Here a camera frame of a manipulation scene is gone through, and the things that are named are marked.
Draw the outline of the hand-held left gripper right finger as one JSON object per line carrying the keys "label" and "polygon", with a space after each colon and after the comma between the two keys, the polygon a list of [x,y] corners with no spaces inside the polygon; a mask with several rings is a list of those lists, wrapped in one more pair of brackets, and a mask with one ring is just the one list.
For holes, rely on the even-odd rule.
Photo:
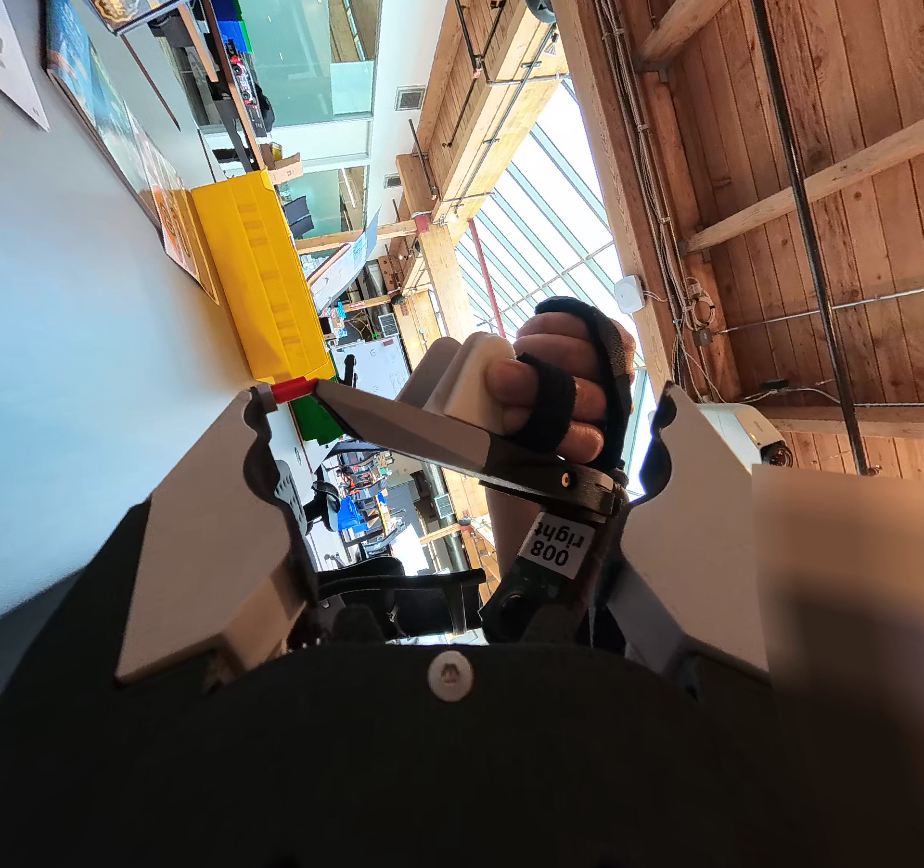
{"label": "hand-held left gripper right finger", "polygon": [[766,674],[752,474],[676,385],[654,412],[641,478],[607,602],[629,657],[658,674],[691,654]]}

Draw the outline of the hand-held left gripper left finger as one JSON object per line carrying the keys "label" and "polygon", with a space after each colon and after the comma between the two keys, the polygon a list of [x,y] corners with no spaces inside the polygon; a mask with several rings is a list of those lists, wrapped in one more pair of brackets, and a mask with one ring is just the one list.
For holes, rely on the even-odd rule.
{"label": "hand-held left gripper left finger", "polygon": [[115,669],[132,684],[214,653],[237,677],[272,659],[318,584],[267,419],[271,387],[239,392],[150,496]]}

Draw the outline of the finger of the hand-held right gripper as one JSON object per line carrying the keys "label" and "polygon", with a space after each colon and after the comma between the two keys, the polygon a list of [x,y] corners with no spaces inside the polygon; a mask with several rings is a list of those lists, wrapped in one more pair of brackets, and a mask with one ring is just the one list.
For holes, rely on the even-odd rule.
{"label": "finger of the hand-held right gripper", "polygon": [[491,436],[396,400],[320,379],[314,398],[354,438],[482,480]]}

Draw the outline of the grey desk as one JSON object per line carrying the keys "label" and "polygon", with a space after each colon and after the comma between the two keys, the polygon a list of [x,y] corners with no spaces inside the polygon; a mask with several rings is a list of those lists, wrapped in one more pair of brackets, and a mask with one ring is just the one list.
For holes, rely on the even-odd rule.
{"label": "grey desk", "polygon": [[253,377],[45,72],[42,0],[3,1],[50,126],[2,98],[6,614],[88,563]]}

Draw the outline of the person's right hand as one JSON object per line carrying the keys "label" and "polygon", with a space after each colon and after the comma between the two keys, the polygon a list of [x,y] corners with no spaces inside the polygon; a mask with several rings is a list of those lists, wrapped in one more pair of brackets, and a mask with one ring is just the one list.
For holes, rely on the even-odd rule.
{"label": "person's right hand", "polygon": [[[529,354],[574,377],[575,404],[557,452],[581,464],[597,458],[603,448],[606,398],[600,385],[598,357],[584,323],[567,313],[536,315],[518,331],[514,352]],[[503,431],[519,431],[537,400],[538,376],[534,367],[515,359],[497,359],[487,366],[485,383],[491,398],[502,408]]]}

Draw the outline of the whiteboard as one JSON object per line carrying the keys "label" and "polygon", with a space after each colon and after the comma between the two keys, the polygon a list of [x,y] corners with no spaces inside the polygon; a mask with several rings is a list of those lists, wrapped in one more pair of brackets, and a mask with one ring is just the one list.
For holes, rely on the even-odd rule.
{"label": "whiteboard", "polygon": [[340,377],[344,375],[346,358],[350,354],[356,359],[357,389],[395,400],[410,378],[408,359],[399,336],[331,349]]}

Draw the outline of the green storage bin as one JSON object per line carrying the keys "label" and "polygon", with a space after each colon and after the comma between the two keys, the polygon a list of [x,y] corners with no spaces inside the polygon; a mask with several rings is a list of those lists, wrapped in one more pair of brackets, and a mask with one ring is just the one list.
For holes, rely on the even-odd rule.
{"label": "green storage bin", "polygon": [[313,396],[291,400],[288,406],[302,441],[328,445],[344,435],[340,424]]}

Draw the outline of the yellow storage bin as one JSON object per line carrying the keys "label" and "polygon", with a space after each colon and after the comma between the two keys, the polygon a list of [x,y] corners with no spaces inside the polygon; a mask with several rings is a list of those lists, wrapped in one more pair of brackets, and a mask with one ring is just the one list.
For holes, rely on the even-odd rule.
{"label": "yellow storage bin", "polygon": [[329,379],[334,363],[283,207],[263,171],[191,190],[251,376]]}

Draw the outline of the black ceiling pipe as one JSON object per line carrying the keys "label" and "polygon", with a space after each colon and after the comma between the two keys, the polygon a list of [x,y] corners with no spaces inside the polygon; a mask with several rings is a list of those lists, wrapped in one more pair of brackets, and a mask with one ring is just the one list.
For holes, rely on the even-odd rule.
{"label": "black ceiling pipe", "polygon": [[768,78],[770,101],[776,118],[781,138],[783,157],[791,182],[796,215],[800,224],[803,242],[808,257],[809,271],[815,290],[819,316],[825,337],[829,360],[834,371],[834,382],[838,401],[845,422],[848,443],[856,466],[861,476],[872,476],[867,452],[860,433],[856,403],[847,360],[841,347],[841,338],[834,317],[824,263],[817,237],[815,221],[811,213],[811,204],[805,184],[804,170],[796,142],[795,130],[784,90],[783,76],[779,65],[776,46],[770,29],[770,20],[766,0],[750,0],[764,69]]}

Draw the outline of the blue printed leaflet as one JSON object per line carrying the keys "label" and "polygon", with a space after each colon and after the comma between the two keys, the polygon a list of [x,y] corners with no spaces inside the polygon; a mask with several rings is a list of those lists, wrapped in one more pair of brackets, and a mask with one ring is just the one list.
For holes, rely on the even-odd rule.
{"label": "blue printed leaflet", "polygon": [[145,208],[165,253],[220,303],[191,192],[128,107],[70,0],[43,0],[44,66]]}

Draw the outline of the white instruction booklet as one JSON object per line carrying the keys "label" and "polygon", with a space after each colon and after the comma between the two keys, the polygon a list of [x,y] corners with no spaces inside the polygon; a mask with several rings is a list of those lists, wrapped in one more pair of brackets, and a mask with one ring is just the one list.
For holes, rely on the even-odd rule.
{"label": "white instruction booklet", "polygon": [[50,130],[25,53],[1,0],[1,92],[44,132]]}

